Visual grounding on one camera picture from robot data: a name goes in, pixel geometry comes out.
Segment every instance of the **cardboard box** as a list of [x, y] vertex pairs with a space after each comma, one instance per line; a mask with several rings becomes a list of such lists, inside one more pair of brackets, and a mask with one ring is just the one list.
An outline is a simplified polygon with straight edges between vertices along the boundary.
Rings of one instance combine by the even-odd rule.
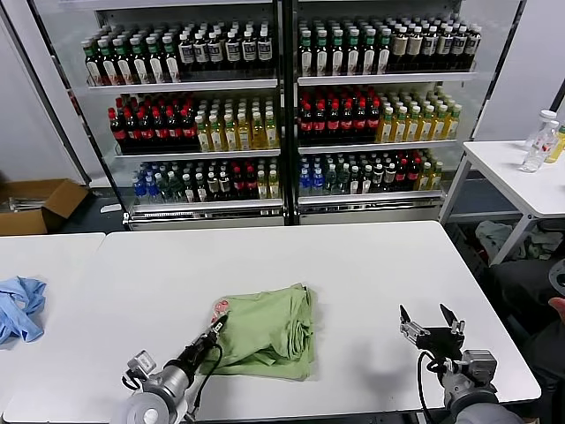
[[0, 236], [47, 234], [56, 231], [87, 194], [87, 189], [69, 179], [0, 184], [0, 203], [10, 197], [47, 200], [41, 209], [0, 213]]

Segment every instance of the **green cloth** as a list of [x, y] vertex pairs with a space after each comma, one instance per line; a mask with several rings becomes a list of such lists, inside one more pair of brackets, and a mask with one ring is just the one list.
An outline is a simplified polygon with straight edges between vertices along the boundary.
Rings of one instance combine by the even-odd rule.
[[[223, 357], [214, 374], [304, 380], [313, 362], [312, 303], [312, 291], [302, 284], [218, 300], [215, 310], [227, 307], [228, 320], [220, 333]], [[202, 374], [212, 369], [218, 355], [217, 349], [208, 354]]]

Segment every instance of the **person's hand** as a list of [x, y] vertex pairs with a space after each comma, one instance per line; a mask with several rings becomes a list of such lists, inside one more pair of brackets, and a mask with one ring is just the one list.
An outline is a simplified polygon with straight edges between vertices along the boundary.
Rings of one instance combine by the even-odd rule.
[[565, 299], [552, 298], [549, 300], [549, 305], [559, 313], [559, 316], [561, 317], [561, 322], [565, 324]]

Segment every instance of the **folded cloth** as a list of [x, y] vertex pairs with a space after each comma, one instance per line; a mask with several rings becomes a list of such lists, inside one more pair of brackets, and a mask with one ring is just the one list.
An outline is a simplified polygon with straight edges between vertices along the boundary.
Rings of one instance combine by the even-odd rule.
[[0, 345], [13, 333], [24, 342], [43, 334], [29, 315], [43, 309], [45, 283], [15, 276], [0, 283]]
[[[218, 300], [215, 314], [227, 312], [228, 320], [214, 374], [304, 380], [314, 355], [312, 303], [312, 291], [302, 284]], [[200, 372], [209, 373], [218, 357], [217, 349], [211, 351]]]

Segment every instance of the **small white table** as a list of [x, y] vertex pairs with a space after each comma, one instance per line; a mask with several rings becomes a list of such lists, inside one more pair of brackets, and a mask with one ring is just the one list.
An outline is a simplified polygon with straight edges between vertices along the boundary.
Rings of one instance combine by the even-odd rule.
[[539, 219], [565, 217], [565, 159], [544, 163], [535, 173], [519, 170], [526, 156], [524, 141], [473, 141], [463, 144], [463, 160], [440, 211], [440, 223], [449, 219], [471, 166], [475, 166], [522, 214], [491, 265], [524, 241]]
[[[299, 282], [317, 293], [313, 375], [214, 376], [199, 420], [419, 410], [418, 350], [399, 332], [401, 303], [425, 326], [445, 325], [440, 302], [465, 319], [464, 347], [499, 361], [500, 401], [540, 395], [436, 222], [124, 232], [102, 244], [4, 419], [109, 422], [131, 395], [120, 379], [133, 355], [146, 349], [161, 369], [209, 324], [216, 299]], [[424, 371], [424, 388], [429, 407], [442, 407], [436, 375]]]
[[34, 315], [44, 335], [31, 343], [14, 338], [0, 344], [0, 417], [13, 394], [15, 380], [26, 373], [28, 364], [24, 357], [45, 365], [41, 345], [54, 332], [54, 312], [61, 309], [104, 237], [102, 233], [0, 237], [0, 281], [25, 276], [47, 284], [45, 307]]

